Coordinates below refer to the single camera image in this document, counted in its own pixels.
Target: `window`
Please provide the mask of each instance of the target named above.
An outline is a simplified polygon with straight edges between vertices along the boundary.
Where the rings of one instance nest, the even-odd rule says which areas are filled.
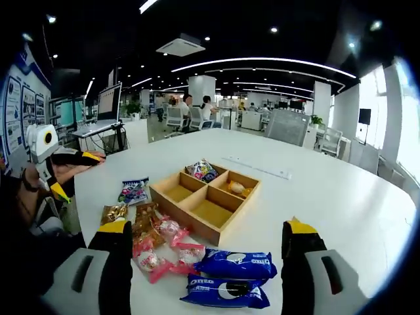
[[[334,104],[335,104],[335,96],[334,95],[331,95],[331,105],[329,106],[329,116],[328,116],[328,128],[332,128],[333,127]]]
[[[417,86],[408,65],[403,60],[396,63],[401,87],[402,122],[400,148],[397,162],[416,180],[420,181],[420,103]]]
[[[360,80],[360,108],[371,110],[370,125],[357,124],[356,137],[382,149],[387,128],[387,87],[383,67],[379,66]]]

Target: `white table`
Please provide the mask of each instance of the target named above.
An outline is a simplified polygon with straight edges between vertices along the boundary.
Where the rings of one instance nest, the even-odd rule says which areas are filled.
[[[415,206],[396,186],[349,163],[298,146],[211,129],[113,154],[103,165],[76,176],[77,209],[85,241],[89,243],[97,231],[103,205],[116,202],[122,180],[149,176],[153,183],[201,158],[261,180],[251,209],[242,217],[242,228],[231,233],[220,248],[272,252],[279,274],[262,287],[271,307],[216,309],[184,303],[179,298],[186,295],[185,277],[170,274],[152,285],[132,262],[132,314],[280,314],[282,226],[293,216],[315,227],[327,248],[336,249],[357,271],[359,286],[367,297],[384,284],[408,240]],[[289,171],[291,179],[224,158]],[[161,249],[161,255],[175,261],[168,247]]]

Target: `blue snack package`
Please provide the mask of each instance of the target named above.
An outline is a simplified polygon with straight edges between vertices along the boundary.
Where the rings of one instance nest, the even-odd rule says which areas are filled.
[[[123,189],[118,196],[118,202],[134,204],[148,199],[147,185],[149,178],[123,181]]]
[[[206,248],[194,269],[218,278],[270,279],[277,274],[271,253],[235,253]]]
[[[266,280],[209,279],[188,275],[188,295],[180,300],[192,304],[213,307],[270,306],[267,296],[260,288]]]

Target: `black ceiling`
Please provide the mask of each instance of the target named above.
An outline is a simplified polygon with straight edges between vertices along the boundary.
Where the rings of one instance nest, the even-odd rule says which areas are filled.
[[[58,58],[52,60],[54,67],[81,69],[80,83],[84,91],[95,77],[91,97],[105,88],[108,73],[118,66],[121,67],[118,79],[124,87],[153,78],[133,90],[150,88],[151,84],[153,89],[185,85],[188,77],[195,73],[224,69],[207,73],[217,78],[218,88],[224,82],[242,81],[313,90],[316,78],[296,73],[302,72],[325,78],[318,78],[320,81],[331,80],[336,93],[342,85],[332,81],[352,86],[367,69],[391,60],[395,53],[385,35],[386,26],[379,31],[369,30],[376,16],[371,8],[361,9],[363,1],[159,0],[140,14],[138,8],[143,2],[145,0],[119,0],[110,4],[82,0],[66,5],[47,3],[46,12],[57,17],[54,24],[48,24],[46,19],[43,22],[49,54],[58,54]],[[277,33],[270,32],[273,26],[278,28]],[[48,75],[52,66],[41,30],[41,27],[34,29],[31,48]],[[205,51],[185,57],[156,52],[181,33],[200,39]],[[350,42],[355,43],[354,49],[348,46]],[[241,57],[304,60],[350,72],[357,78],[315,66],[249,60],[171,72],[199,62]],[[262,68],[287,71],[260,70]],[[238,91],[255,86],[234,85]],[[279,92],[296,91],[310,96],[306,91],[276,88]]]

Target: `office chair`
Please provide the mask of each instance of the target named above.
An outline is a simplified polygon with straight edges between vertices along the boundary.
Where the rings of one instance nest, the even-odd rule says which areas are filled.
[[[179,129],[182,129],[188,125],[188,119],[182,117],[180,108],[168,107],[167,112],[168,114],[166,117],[166,126],[173,127],[174,132],[166,135],[165,138],[183,135],[184,133],[180,132]]]
[[[336,158],[339,155],[342,135],[341,131],[327,128],[321,140],[320,151]]]
[[[201,108],[192,107],[190,109],[191,122],[190,127],[198,130],[213,128],[214,120],[204,120]]]

